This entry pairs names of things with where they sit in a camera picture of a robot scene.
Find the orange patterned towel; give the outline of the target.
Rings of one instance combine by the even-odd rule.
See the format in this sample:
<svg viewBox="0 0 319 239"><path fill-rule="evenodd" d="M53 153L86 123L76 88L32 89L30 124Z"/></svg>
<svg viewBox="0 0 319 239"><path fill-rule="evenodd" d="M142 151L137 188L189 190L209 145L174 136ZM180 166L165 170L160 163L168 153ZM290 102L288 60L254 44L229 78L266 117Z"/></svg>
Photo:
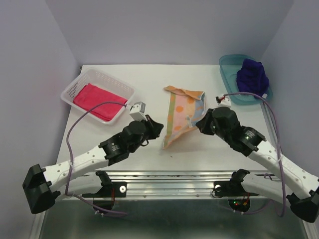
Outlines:
<svg viewBox="0 0 319 239"><path fill-rule="evenodd" d="M167 149L183 134L197 129L196 123L205 113L205 92L167 86L170 93L166 133L162 148Z"/></svg>

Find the pink microfiber towel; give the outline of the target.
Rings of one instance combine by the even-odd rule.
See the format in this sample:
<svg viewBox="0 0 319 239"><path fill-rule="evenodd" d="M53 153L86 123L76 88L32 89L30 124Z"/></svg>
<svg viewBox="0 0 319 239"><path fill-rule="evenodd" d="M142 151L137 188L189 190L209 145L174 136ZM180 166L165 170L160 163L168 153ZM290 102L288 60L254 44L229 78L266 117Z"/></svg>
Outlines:
<svg viewBox="0 0 319 239"><path fill-rule="evenodd" d="M109 91L103 90L90 83L85 85L84 88L73 99L73 103L75 105L86 111L103 102L121 103L121 105L103 104L102 106L99 106L91 111L91 114L97 118L103 121L110 121L123 107L122 104L127 102L127 99Z"/></svg>

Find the purple towel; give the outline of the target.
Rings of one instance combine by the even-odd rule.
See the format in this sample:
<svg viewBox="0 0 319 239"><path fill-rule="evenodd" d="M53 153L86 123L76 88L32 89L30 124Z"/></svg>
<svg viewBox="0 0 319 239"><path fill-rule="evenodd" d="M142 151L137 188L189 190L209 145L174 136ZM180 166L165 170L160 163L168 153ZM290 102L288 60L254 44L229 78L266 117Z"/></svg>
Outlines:
<svg viewBox="0 0 319 239"><path fill-rule="evenodd" d="M270 82L261 62L246 58L237 72L236 83L240 92L253 93L259 97L267 94Z"/></svg>

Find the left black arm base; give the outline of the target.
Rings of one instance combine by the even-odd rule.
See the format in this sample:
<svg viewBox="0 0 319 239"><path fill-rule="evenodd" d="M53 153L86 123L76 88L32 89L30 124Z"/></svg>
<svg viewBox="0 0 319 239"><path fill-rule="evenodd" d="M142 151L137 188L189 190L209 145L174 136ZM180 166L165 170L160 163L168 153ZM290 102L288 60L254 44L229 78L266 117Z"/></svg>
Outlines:
<svg viewBox="0 0 319 239"><path fill-rule="evenodd" d="M97 171L95 173L97 177L100 179L101 187L95 193L86 193L82 194L83 198L92 198L91 202L93 205L93 209L99 215L103 216L111 216L111 217L122 217L124 216L122 213L117 214L111 212L115 205L116 198L125 198L127 194L127 182L112 182L110 177L105 171Z"/></svg>

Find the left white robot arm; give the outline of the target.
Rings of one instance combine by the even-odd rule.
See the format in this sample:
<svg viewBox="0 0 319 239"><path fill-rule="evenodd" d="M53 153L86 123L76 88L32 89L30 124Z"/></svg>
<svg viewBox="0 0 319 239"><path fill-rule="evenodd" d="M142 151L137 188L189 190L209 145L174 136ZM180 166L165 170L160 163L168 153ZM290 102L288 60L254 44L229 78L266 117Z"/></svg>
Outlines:
<svg viewBox="0 0 319 239"><path fill-rule="evenodd" d="M22 183L31 213L39 214L50 209L62 195L75 196L69 191L72 180L127 159L139 147L157 139L162 129L163 124L146 115L145 119L130 122L121 132L82 155L46 167L31 166Z"/></svg>

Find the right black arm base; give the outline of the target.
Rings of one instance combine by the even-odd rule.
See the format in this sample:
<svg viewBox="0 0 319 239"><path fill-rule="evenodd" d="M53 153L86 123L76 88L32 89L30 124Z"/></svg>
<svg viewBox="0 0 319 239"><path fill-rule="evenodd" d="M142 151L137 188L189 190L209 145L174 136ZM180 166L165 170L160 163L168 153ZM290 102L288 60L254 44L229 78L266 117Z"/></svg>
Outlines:
<svg viewBox="0 0 319 239"><path fill-rule="evenodd" d="M258 196L258 194L246 191L241 185L247 175L250 175L250 171L239 169L232 173L230 180L215 181L211 196L213 198L230 197L228 203L234 212L251 214L248 212L251 205L250 197Z"/></svg>

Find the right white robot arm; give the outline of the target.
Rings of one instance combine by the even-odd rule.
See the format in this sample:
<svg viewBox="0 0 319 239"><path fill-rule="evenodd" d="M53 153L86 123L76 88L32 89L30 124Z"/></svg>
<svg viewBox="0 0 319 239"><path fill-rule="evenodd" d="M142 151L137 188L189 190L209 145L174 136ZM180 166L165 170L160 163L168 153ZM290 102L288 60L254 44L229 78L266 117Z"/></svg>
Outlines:
<svg viewBox="0 0 319 239"><path fill-rule="evenodd" d="M217 181L215 197L260 195L289 207L300 219L314 223L319 216L319 178L294 164L252 127L240 124L236 113L228 107L209 109L196 123L205 135L216 135L231 149L262 165L280 182L239 169L228 181Z"/></svg>

